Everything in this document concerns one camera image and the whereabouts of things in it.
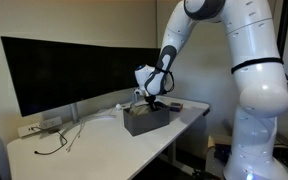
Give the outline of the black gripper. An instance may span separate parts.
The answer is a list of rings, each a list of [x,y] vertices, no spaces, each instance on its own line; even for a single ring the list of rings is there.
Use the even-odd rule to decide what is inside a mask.
[[[155,96],[145,96],[144,99],[148,103],[148,105],[152,111],[158,110],[158,107],[155,104],[155,100],[156,100]]]

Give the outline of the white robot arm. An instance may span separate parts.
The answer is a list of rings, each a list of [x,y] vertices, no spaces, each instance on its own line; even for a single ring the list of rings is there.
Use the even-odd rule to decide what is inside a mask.
[[[288,87],[267,0],[181,0],[165,29],[154,67],[135,70],[136,92],[153,103],[165,94],[166,76],[199,22],[226,28],[239,92],[226,180],[288,180],[288,170],[273,157],[277,117],[288,108]]]

